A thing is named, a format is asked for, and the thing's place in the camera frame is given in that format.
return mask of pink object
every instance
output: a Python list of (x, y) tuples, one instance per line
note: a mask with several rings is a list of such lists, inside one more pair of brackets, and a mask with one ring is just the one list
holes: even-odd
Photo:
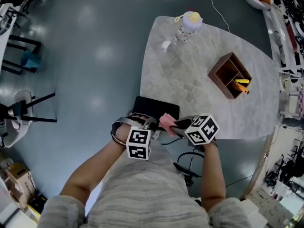
[(163, 116), (160, 117), (160, 124), (158, 127), (162, 127), (164, 130), (166, 130), (170, 137), (177, 136), (174, 131), (171, 130), (171, 126), (177, 126), (174, 122), (176, 120), (170, 116), (169, 114), (165, 113)]
[(304, 117), (304, 90), (299, 91), (298, 104), (299, 104), (300, 117), (303, 118)]

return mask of brown wooden organizer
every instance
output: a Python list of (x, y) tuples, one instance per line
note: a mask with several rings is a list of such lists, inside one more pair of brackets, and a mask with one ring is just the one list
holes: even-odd
[(228, 99), (236, 99), (242, 91), (237, 86), (236, 78), (249, 79), (249, 83), (239, 83), (248, 87), (252, 77), (237, 56), (230, 52), (222, 56), (208, 74)]

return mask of floor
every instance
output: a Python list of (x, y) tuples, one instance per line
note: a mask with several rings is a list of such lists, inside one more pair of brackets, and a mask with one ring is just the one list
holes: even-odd
[[(232, 33), (271, 56), (261, 11), (244, 0), (213, 0)], [(204, 22), (227, 30), (210, 0), (42, 0), (31, 5), (27, 19), (18, 19), (14, 34), (43, 43), (38, 72), (22, 76), (1, 72), (0, 102), (10, 105), (21, 89), (36, 97), (56, 97), (34, 108), (38, 117), (58, 123), (33, 123), (27, 135), (7, 150), (32, 171), (37, 188), (57, 195), (75, 168), (110, 140), (110, 125), (133, 107), (139, 94), (142, 60), (157, 16), (197, 11)], [(20, 52), (6, 50), (6, 59), (19, 61)], [(161, 136), (160, 142), (168, 142)], [(265, 137), (218, 140), (226, 184), (252, 175)], [(169, 145), (173, 159), (192, 151), (184, 141)], [(189, 161), (185, 157), (181, 163)], [(201, 171), (194, 159), (193, 170)], [(227, 195), (240, 197), (250, 178), (231, 185)], [(96, 190), (88, 202), (89, 208)], [(199, 180), (190, 189), (199, 196)]]

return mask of white cable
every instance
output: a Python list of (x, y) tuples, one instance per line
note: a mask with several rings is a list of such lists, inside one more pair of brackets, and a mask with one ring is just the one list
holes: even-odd
[(230, 32), (230, 29), (229, 29), (229, 24), (226, 22), (226, 20), (224, 19), (223, 15), (221, 15), (221, 13), (214, 7), (213, 5), (213, 1), (211, 0), (212, 2), (212, 7), (215, 9), (216, 12), (218, 12), (218, 14), (222, 17), (222, 19), (224, 20), (224, 22), (227, 24), (228, 26), (228, 31)]

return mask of yellow pen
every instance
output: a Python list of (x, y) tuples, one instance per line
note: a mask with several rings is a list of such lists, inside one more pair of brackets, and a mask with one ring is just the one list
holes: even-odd
[(236, 78), (236, 82), (249, 84), (249, 79), (242, 79), (242, 78), (237, 79)]

